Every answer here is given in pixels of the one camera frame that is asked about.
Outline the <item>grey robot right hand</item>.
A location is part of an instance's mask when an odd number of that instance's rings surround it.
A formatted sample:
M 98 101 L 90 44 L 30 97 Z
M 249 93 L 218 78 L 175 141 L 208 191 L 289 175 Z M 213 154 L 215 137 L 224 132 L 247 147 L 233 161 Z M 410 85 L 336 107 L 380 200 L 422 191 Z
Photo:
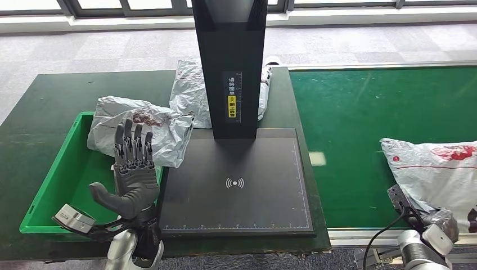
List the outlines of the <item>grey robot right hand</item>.
M 445 208 L 431 209 L 420 214 L 424 228 L 427 231 L 432 226 L 438 227 L 451 241 L 458 241 L 459 229 L 453 213 Z

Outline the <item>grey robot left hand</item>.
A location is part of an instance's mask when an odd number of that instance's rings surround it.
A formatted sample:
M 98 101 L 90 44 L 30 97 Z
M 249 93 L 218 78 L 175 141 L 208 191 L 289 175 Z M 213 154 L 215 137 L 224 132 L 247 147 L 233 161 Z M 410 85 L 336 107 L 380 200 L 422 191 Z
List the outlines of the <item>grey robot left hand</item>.
M 116 193 L 101 183 L 89 185 L 93 200 L 125 219 L 133 219 L 151 207 L 159 196 L 155 164 L 152 160 L 151 131 L 142 137 L 142 124 L 132 132 L 133 121 L 119 124 L 114 137 L 113 164 Z

